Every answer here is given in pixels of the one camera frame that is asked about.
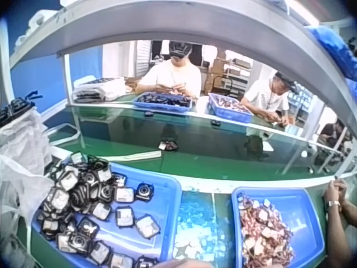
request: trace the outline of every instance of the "hand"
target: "hand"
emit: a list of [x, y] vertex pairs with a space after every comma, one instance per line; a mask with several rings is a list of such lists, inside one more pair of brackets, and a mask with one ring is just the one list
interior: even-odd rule
[[268, 120], [269, 122], [281, 122], [280, 117], [276, 112], [266, 112], [264, 115], [265, 119]]
[[161, 262], [154, 268], [213, 268], [209, 262], [195, 260], [170, 260]]
[[286, 127], [289, 124], [289, 118], [287, 116], [283, 116], [281, 118], [281, 124]]
[[337, 189], [339, 191], [339, 202], [340, 202], [340, 204], [342, 204], [343, 201], [345, 200], [347, 184], [344, 180], [337, 179], [334, 181], [334, 186], [337, 187]]
[[186, 92], [186, 84], [178, 84], [174, 85], [172, 87], [173, 90], [177, 90], [180, 93], [185, 93]]
[[332, 180], [329, 182], [329, 186], [325, 191], [325, 203], [329, 201], [338, 201], [339, 200], [339, 190], [335, 187], [335, 182]]
[[162, 85], [162, 84], [156, 84], [155, 87], [154, 87], [154, 90], [156, 92], [160, 92], [160, 93], [168, 93], [170, 92], [172, 89], [165, 86], [165, 85]]

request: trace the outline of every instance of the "blue wall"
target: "blue wall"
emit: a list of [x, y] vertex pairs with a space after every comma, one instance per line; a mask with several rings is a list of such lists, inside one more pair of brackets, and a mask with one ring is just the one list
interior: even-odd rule
[[[60, 0], [17, 0], [6, 19], [9, 34], [9, 53], [13, 53], [17, 38], [25, 34], [29, 19], [40, 9], [61, 9]], [[102, 46], [78, 51], [70, 55], [71, 78], [77, 80], [86, 75], [102, 76]], [[11, 70], [15, 97], [24, 97], [38, 90], [42, 99], [36, 100], [39, 112], [43, 112], [66, 98], [61, 60], [56, 55], [19, 63]]]

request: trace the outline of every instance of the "fluorescent light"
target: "fluorescent light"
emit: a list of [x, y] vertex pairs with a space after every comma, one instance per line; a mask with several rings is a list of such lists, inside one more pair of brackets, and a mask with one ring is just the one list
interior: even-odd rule
[[318, 26], [320, 24], [319, 20], [302, 4], [300, 4], [296, 0], [285, 0], [285, 2], [289, 5], [290, 8], [295, 10], [301, 17], [306, 19], [306, 21], [313, 26]]

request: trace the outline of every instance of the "person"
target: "person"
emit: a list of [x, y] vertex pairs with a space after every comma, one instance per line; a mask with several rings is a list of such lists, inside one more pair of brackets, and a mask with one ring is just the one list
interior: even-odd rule
[[[209, 262], [185, 259], [165, 261], [155, 265], [153, 268], [213, 268], [213, 266]], [[283, 268], [283, 266], [273, 265], [261, 268]]]
[[357, 207], [345, 198], [346, 182], [331, 181], [325, 191], [327, 219], [327, 255], [331, 268], [357, 267], [357, 256], [353, 258], [351, 248], [342, 226], [340, 209], [348, 224], [357, 227]]
[[338, 139], [340, 138], [345, 125], [338, 118], [333, 124], [325, 124], [320, 133], [320, 139], [323, 140], [329, 147], [335, 147]]
[[[294, 81], [278, 71], [271, 80], [255, 81], [241, 103], [265, 120], [287, 126], [289, 124], [289, 90], [297, 93]], [[276, 113], [277, 109], [282, 110], [281, 118]]]
[[173, 93], [198, 99], [202, 80], [200, 69], [189, 60], [192, 44], [170, 41], [168, 46], [170, 60], [153, 66], [138, 83], [136, 93]]

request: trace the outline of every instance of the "black cap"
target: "black cap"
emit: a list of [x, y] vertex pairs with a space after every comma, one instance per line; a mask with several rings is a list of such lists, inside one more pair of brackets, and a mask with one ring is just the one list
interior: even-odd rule
[[288, 90], [290, 90], [291, 92], [293, 92], [295, 94], [298, 94], [298, 90], [296, 88], [296, 84], [295, 84], [294, 80], [290, 79], [289, 77], [287, 77], [286, 75], [284, 75], [280, 71], [277, 71], [275, 73], [275, 76], [280, 78], [280, 80], [284, 82], [284, 84], [288, 88]]
[[192, 44], [179, 41], [170, 41], [168, 44], [168, 50], [171, 57], [175, 56], [182, 59], [191, 52]]

